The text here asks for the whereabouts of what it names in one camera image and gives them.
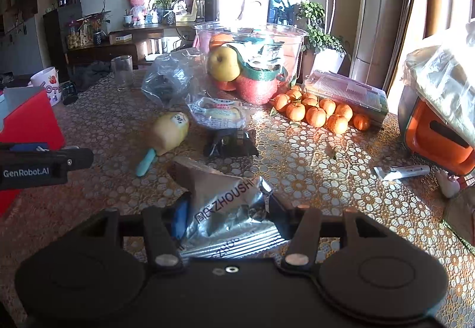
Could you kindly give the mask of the silver foil packet stack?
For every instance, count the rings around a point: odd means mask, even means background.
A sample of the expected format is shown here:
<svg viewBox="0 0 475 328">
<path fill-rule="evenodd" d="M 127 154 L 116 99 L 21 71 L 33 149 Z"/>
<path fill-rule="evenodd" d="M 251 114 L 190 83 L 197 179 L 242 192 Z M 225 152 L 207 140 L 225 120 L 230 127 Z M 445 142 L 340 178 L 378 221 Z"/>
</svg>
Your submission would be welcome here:
<svg viewBox="0 0 475 328">
<path fill-rule="evenodd" d="M 284 243 L 270 220 L 272 188 L 262 177 L 225 175 L 182 156 L 168 173 L 191 194 L 179 244 L 183 258 L 243 258 Z"/>
</svg>

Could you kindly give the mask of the orange grey desktop bin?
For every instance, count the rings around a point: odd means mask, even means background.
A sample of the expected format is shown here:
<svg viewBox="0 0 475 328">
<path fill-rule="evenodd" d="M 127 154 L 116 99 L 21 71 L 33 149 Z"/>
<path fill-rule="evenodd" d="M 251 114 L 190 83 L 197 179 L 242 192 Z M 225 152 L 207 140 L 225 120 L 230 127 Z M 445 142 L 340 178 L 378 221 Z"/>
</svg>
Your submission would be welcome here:
<svg viewBox="0 0 475 328">
<path fill-rule="evenodd" d="M 398 104 L 398 127 L 412 153 L 451 175 L 465 176 L 474 170 L 474 148 L 407 85 Z"/>
</svg>

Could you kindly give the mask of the red grey cardboard box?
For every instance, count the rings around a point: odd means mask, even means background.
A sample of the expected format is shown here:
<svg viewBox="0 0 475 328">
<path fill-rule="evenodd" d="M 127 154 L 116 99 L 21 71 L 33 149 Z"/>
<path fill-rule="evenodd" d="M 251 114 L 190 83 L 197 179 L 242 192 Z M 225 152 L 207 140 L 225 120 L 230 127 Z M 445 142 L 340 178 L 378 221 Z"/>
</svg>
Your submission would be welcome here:
<svg viewBox="0 0 475 328">
<path fill-rule="evenodd" d="M 65 145 L 46 90 L 41 87 L 5 88 L 1 92 L 1 143 Z"/>
</svg>

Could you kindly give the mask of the teal green pen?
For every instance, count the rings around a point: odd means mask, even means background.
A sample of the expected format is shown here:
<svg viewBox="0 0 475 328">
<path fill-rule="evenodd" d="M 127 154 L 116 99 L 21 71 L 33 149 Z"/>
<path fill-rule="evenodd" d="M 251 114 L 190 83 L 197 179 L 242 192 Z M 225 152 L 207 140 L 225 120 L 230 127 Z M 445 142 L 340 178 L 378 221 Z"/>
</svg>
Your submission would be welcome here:
<svg viewBox="0 0 475 328">
<path fill-rule="evenodd" d="M 155 150 L 153 148 L 149 148 L 149 150 L 147 150 L 147 153 L 143 157 L 142 161 L 138 163 L 136 167 L 135 174 L 137 177 L 142 177 L 147 173 L 147 171 L 150 169 L 150 166 L 155 159 L 155 156 L 156 156 Z"/>
</svg>

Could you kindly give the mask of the yellow pear on table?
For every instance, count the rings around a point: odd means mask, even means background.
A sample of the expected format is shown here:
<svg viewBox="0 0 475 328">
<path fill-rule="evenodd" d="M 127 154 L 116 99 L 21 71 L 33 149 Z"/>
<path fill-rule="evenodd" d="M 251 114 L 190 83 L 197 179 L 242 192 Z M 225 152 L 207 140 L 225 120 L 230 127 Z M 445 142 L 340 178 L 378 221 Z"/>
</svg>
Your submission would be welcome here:
<svg viewBox="0 0 475 328">
<path fill-rule="evenodd" d="M 164 155 L 179 146 L 189 132 L 189 118 L 183 112 L 166 112 L 152 125 L 149 146 L 157 156 Z"/>
</svg>

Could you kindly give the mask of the white strawberry mug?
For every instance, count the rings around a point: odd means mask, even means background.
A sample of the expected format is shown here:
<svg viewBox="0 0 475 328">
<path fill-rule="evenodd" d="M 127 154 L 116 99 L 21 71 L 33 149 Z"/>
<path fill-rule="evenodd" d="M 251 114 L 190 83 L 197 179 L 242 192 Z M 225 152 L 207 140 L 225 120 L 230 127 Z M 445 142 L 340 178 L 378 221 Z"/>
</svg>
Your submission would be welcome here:
<svg viewBox="0 0 475 328">
<path fill-rule="evenodd" d="M 60 103 L 62 92 L 60 89 L 59 75 L 55 67 L 48 67 L 35 73 L 29 82 L 32 87 L 44 88 L 51 106 Z"/>
</svg>

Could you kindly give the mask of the clear bag with food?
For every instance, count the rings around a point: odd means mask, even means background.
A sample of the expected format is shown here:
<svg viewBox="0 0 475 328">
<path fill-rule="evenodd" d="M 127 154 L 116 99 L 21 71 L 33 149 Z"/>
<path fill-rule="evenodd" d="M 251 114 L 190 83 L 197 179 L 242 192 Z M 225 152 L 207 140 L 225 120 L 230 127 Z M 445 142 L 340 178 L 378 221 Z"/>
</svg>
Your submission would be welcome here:
<svg viewBox="0 0 475 328">
<path fill-rule="evenodd" d="M 250 112 L 241 101 L 208 96 L 188 98 L 187 106 L 195 123 L 207 129 L 244 129 L 250 121 Z"/>
</svg>

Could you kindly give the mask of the white tube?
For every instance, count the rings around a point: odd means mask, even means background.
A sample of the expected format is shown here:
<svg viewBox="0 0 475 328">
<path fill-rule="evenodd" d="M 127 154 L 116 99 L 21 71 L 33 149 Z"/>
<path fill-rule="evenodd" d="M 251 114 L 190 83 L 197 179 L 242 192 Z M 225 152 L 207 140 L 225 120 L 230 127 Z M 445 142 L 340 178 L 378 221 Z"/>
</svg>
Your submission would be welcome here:
<svg viewBox="0 0 475 328">
<path fill-rule="evenodd" d="M 430 167 L 427 165 L 413 165 L 406 167 L 374 167 L 375 174 L 381 180 L 392 181 L 402 178 L 413 178 L 428 175 Z"/>
</svg>

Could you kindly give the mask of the grey plastic bag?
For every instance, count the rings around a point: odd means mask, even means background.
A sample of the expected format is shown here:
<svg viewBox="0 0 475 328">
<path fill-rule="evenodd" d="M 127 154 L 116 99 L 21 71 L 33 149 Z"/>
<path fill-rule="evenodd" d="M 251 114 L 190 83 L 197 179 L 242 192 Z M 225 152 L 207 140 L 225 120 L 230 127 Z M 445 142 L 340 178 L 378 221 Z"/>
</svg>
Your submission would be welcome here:
<svg viewBox="0 0 475 328">
<path fill-rule="evenodd" d="M 159 55 L 147 68 L 141 91 L 161 109 L 179 104 L 189 94 L 192 80 L 205 73 L 203 54 L 185 48 Z"/>
</svg>

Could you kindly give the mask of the clear flat plastic box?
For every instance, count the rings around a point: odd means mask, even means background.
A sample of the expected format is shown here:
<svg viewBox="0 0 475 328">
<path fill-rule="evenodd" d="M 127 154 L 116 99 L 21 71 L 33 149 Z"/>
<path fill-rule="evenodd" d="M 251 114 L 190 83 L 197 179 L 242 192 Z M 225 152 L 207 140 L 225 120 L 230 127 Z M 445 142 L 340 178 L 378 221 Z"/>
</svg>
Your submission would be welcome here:
<svg viewBox="0 0 475 328">
<path fill-rule="evenodd" d="M 374 127 L 380 128 L 388 113 L 384 91 L 343 75 L 315 71 L 304 80 L 303 86 L 320 98 L 351 106 L 355 113 L 369 117 Z"/>
</svg>

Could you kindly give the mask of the clear drinking glass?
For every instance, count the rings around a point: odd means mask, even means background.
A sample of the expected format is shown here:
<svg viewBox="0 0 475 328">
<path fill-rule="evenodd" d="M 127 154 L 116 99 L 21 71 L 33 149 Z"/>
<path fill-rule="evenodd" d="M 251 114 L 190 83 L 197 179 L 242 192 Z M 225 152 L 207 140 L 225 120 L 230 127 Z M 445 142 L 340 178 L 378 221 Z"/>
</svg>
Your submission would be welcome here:
<svg viewBox="0 0 475 328">
<path fill-rule="evenodd" d="M 133 87 L 133 61 L 131 55 L 117 56 L 111 59 L 110 66 L 117 90 L 121 91 Z"/>
</svg>

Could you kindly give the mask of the clear plastic fruit bowl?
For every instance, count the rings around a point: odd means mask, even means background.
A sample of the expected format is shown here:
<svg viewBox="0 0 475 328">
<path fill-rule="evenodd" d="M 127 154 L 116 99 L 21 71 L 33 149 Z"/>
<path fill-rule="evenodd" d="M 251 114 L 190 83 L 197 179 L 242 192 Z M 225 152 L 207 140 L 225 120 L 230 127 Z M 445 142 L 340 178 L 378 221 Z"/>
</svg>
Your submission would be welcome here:
<svg viewBox="0 0 475 328">
<path fill-rule="evenodd" d="M 262 105 L 295 84 L 299 77 L 300 53 L 307 32 L 274 23 L 251 26 L 241 21 L 199 23 L 194 48 L 203 54 L 212 84 L 243 101 Z M 208 73 L 208 54 L 215 47 L 231 47 L 237 53 L 239 76 L 219 82 Z"/>
</svg>

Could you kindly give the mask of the wooden tv cabinet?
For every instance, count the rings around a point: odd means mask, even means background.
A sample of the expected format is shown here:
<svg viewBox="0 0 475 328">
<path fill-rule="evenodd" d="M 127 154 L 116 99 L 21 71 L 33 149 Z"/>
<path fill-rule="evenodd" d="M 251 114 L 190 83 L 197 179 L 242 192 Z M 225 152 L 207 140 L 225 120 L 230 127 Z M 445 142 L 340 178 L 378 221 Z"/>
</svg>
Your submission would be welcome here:
<svg viewBox="0 0 475 328">
<path fill-rule="evenodd" d="M 65 54 L 66 65 L 72 67 L 95 61 L 110 62 L 124 55 L 131 56 L 134 68 L 148 65 L 158 55 L 191 47 L 195 39 L 195 25 L 146 24 L 113 31 L 100 45 L 90 44 L 68 50 Z"/>
</svg>

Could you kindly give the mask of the pink plush pig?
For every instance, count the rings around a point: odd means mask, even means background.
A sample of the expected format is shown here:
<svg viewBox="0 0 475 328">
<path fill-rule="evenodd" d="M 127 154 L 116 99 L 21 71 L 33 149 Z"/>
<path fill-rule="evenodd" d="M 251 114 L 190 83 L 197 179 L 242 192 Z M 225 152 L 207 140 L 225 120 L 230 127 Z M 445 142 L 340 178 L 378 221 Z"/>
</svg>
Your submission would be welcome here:
<svg viewBox="0 0 475 328">
<path fill-rule="evenodd" d="M 135 26 L 144 25 L 147 16 L 147 0 L 129 0 L 129 2 L 132 23 Z"/>
</svg>

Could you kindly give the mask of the white plastic bin liner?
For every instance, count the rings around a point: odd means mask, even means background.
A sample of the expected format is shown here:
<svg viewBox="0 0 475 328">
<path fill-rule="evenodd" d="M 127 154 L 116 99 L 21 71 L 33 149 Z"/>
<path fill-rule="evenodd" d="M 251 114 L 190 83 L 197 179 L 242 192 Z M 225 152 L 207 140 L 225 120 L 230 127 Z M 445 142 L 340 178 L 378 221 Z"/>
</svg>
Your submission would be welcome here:
<svg viewBox="0 0 475 328">
<path fill-rule="evenodd" d="M 474 21 L 427 37 L 420 45 L 405 59 L 404 84 L 474 146 Z"/>
</svg>

